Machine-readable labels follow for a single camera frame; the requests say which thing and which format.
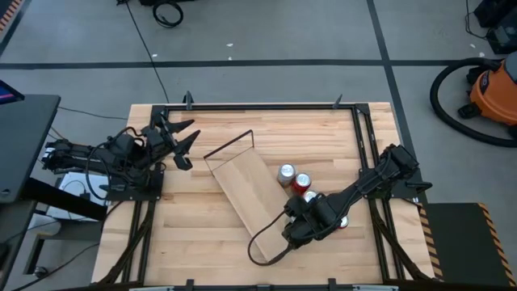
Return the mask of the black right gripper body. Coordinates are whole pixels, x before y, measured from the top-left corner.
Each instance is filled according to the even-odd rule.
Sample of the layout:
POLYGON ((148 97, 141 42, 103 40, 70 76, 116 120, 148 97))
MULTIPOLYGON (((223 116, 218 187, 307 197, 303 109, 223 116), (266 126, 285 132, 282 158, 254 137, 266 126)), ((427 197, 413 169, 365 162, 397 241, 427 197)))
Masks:
POLYGON ((303 196, 293 196, 284 206, 285 213, 293 218, 282 232, 291 249, 298 249, 313 240, 322 240, 336 230, 335 193, 318 193, 311 202, 303 196))

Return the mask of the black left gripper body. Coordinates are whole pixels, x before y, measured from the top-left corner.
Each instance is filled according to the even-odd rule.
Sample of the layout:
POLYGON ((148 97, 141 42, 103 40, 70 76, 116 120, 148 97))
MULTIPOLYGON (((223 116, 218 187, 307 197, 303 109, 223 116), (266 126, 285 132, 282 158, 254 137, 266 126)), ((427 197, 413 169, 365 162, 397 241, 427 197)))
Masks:
POLYGON ((174 153, 176 140, 173 133, 169 134, 165 128, 165 121, 161 124, 145 127, 146 147, 151 159, 164 159, 174 153))

